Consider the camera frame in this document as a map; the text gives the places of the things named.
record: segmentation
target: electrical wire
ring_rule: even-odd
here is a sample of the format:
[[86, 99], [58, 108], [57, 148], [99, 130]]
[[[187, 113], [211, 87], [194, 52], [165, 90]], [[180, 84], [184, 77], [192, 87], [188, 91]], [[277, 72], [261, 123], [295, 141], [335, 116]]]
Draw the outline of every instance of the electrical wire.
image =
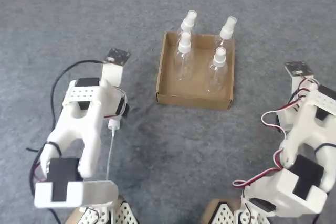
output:
[[325, 146], [329, 146], [329, 147], [333, 147], [333, 148], [336, 148], [336, 144], [332, 144], [332, 143], [323, 143], [321, 145], [319, 145], [315, 150], [315, 154], [316, 152], [318, 152], [322, 147], [325, 147]]
[[249, 180], [237, 179], [237, 180], [232, 182], [232, 185], [236, 188], [245, 188], [246, 186], [251, 185], [253, 182], [261, 179], [262, 177], [265, 177], [266, 175], [268, 175], [271, 172], [278, 172], [278, 171], [282, 170], [284, 167], [282, 166], [282, 164], [279, 160], [279, 157], [278, 157], [278, 155], [282, 152], [282, 150], [283, 150], [283, 148], [280, 148], [279, 150], [277, 150], [273, 154], [273, 162], [274, 162], [276, 167], [269, 168], [269, 169], [259, 173], [258, 175], [254, 176], [253, 178], [251, 178]]
[[247, 206], [246, 203], [245, 203], [245, 207], [246, 207], [247, 211], [249, 212], [248, 224], [251, 224], [251, 221], [252, 221], [252, 212], [251, 212], [251, 210], [249, 209], [249, 207]]
[[[126, 107], [127, 107], [127, 103], [128, 103], [127, 95], [126, 95], [126, 92], [123, 91], [121, 88], [119, 88], [117, 86], [113, 86], [113, 88], [118, 90], [119, 92], [121, 92], [121, 96], [124, 98], [124, 104], [122, 105], [122, 109], [119, 113], [119, 115], [122, 115], [125, 112]], [[106, 119], [114, 118], [114, 117], [119, 116], [119, 115], [107, 115], [107, 116], [104, 116], [104, 118], [106, 118]]]
[[261, 116], [261, 122], [263, 123], [263, 125], [267, 126], [267, 127], [271, 127], [271, 128], [276, 128], [276, 129], [279, 129], [282, 133], [283, 133], [283, 136], [284, 136], [284, 139], [287, 138], [287, 133], [286, 131], [284, 130], [284, 128], [282, 128], [281, 126], [277, 125], [277, 124], [271, 124], [271, 123], [266, 123], [265, 120], [264, 120], [264, 117], [268, 114], [272, 114], [272, 113], [278, 113], [280, 111], [283, 111], [283, 110], [286, 110], [290, 107], [293, 107], [294, 105], [296, 105], [300, 99], [302, 97], [300, 96], [298, 99], [296, 99], [295, 101], [293, 102], [290, 102], [288, 104], [286, 104], [285, 106], [277, 109], [277, 110], [273, 110], [273, 111], [268, 111], [268, 112], [265, 112], [262, 116]]
[[98, 212], [97, 210], [95, 210], [95, 209], [91, 208], [91, 207], [87, 207], [87, 208], [85, 209], [85, 212], [86, 212], [88, 209], [90, 209], [90, 210], [92, 210], [92, 211], [96, 212], [97, 219], [96, 219], [96, 221], [95, 221], [93, 224], [97, 224], [97, 223], [98, 223], [98, 221], [99, 221], [99, 212]]
[[[60, 78], [66, 72], [68, 72], [73, 67], [78, 66], [78, 65], [83, 64], [83, 63], [104, 63], [104, 62], [100, 61], [100, 60], [81, 60], [81, 61], [77, 61], [76, 63], [70, 65], [65, 70], [63, 70], [63, 72], [56, 78], [56, 80], [54, 81], [53, 85], [51, 86], [51, 92], [50, 92], [50, 107], [51, 107], [51, 116], [52, 116], [51, 131], [53, 131], [55, 129], [55, 126], [56, 126], [56, 115], [55, 115], [55, 107], [54, 107], [54, 94], [55, 94], [56, 85], [57, 85], [58, 81], [60, 80]], [[35, 195], [35, 186], [34, 186], [35, 169], [36, 169], [36, 165], [38, 163], [39, 158], [41, 157], [41, 154], [42, 154], [42, 151], [43, 151], [43, 148], [44, 148], [45, 145], [46, 145], [46, 143], [44, 143], [43, 146], [37, 152], [37, 155], [36, 155], [36, 157], [35, 157], [32, 165], [31, 165], [31, 168], [30, 168], [30, 171], [29, 171], [29, 187], [30, 187], [31, 195], [33, 197]], [[51, 208], [47, 208], [47, 209], [55, 217], [56, 222], [58, 224], [61, 224], [61, 221], [58, 218], [56, 212], [53, 209], [51, 209]]]
[[115, 130], [111, 130], [111, 145], [110, 145], [110, 150], [109, 150], [109, 157], [107, 159], [107, 168], [106, 168], [106, 180], [109, 180], [109, 174], [110, 174], [110, 163], [111, 163], [111, 156], [112, 156], [112, 147], [113, 147], [113, 141], [114, 141], [114, 133]]

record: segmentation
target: clear plastic bottle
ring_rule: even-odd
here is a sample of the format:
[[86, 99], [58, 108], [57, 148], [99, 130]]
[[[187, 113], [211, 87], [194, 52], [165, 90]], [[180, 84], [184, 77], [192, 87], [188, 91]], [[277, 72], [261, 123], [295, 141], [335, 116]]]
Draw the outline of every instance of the clear plastic bottle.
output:
[[206, 80], [207, 92], [215, 93], [223, 88], [227, 70], [226, 50], [224, 47], [218, 47], [214, 58], [208, 65]]
[[181, 34], [174, 57], [174, 69], [178, 80], [188, 80], [193, 74], [194, 54], [191, 49], [191, 36], [188, 32]]
[[190, 10], [188, 12], [187, 16], [182, 21], [181, 26], [177, 30], [177, 42], [176, 42], [176, 44], [179, 43], [179, 41], [181, 39], [181, 34], [184, 31], [192, 34], [192, 29], [194, 28], [196, 17], [197, 17], [197, 12], [196, 11]]
[[227, 18], [225, 25], [222, 27], [219, 35], [216, 36], [216, 48], [225, 47], [225, 41], [232, 38], [237, 19], [233, 16]]

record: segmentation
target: white robotic arm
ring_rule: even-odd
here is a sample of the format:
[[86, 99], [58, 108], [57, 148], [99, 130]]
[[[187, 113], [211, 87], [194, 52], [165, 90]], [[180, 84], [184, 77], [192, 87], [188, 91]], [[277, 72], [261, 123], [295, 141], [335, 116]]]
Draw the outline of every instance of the white robotic arm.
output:
[[[118, 88], [127, 58], [110, 58], [102, 67], [101, 78], [81, 78], [70, 82], [63, 109], [40, 156], [45, 181], [35, 186], [37, 208], [111, 206], [118, 188], [109, 180], [83, 181], [97, 167], [100, 131], [104, 118], [119, 121], [128, 108], [125, 93]], [[82, 139], [81, 158], [60, 157], [72, 141]]]
[[[291, 62], [290, 66], [302, 64]], [[267, 217], [272, 216], [319, 214], [335, 183], [336, 92], [319, 85], [311, 71], [297, 70], [295, 75], [288, 65], [287, 70], [294, 87], [289, 104], [273, 111], [278, 115], [279, 126], [267, 124], [262, 118], [265, 125], [278, 127], [285, 135], [275, 153], [277, 167], [247, 182], [234, 182], [234, 186], [244, 189], [234, 223], [269, 223]], [[314, 149], [316, 161], [299, 154], [302, 144]]]

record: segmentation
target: cardboard box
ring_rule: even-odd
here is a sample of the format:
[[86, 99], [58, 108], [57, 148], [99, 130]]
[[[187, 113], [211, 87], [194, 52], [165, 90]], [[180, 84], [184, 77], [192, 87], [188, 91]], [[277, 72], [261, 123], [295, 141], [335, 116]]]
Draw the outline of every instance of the cardboard box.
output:
[[228, 73], [224, 87], [217, 93], [208, 93], [205, 89], [207, 67], [215, 54], [215, 36], [200, 34], [193, 37], [195, 66], [193, 77], [189, 81], [178, 81], [174, 73], [176, 41], [177, 33], [166, 32], [164, 34], [158, 80], [156, 83], [156, 101], [161, 104], [206, 109], [229, 109], [233, 100], [235, 69], [234, 40], [228, 40], [224, 45], [227, 50]]

